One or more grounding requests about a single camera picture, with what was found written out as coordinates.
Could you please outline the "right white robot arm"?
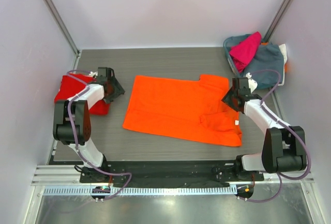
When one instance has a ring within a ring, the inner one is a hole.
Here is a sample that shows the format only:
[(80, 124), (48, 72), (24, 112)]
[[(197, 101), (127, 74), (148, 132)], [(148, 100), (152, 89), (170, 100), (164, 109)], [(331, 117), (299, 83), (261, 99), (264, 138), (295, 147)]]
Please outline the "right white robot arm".
[(249, 117), (264, 134), (260, 153), (237, 156), (239, 164), (233, 167), (234, 176), (243, 181), (252, 171), (283, 173), (306, 170), (309, 163), (304, 130), (280, 119), (251, 88), (248, 78), (233, 78), (232, 86), (222, 99), (232, 110)]

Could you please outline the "orange t-shirt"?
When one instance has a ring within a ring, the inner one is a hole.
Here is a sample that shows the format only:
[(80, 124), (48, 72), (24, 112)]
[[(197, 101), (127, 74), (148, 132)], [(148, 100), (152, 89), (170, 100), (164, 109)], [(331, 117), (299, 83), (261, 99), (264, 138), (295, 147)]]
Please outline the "orange t-shirt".
[(136, 76), (123, 128), (240, 147), (239, 113), (222, 102), (228, 90), (227, 78), (211, 74), (197, 81)]

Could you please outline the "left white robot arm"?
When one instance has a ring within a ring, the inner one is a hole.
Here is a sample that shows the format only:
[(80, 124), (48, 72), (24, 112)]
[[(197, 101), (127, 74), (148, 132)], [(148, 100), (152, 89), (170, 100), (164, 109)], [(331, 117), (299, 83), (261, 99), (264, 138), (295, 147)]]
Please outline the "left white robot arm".
[(96, 72), (67, 72), (54, 99), (54, 139), (74, 150), (100, 183), (109, 178), (110, 170), (105, 155), (92, 141), (90, 115), (106, 115), (110, 104), (124, 93), (114, 69), (99, 67)]

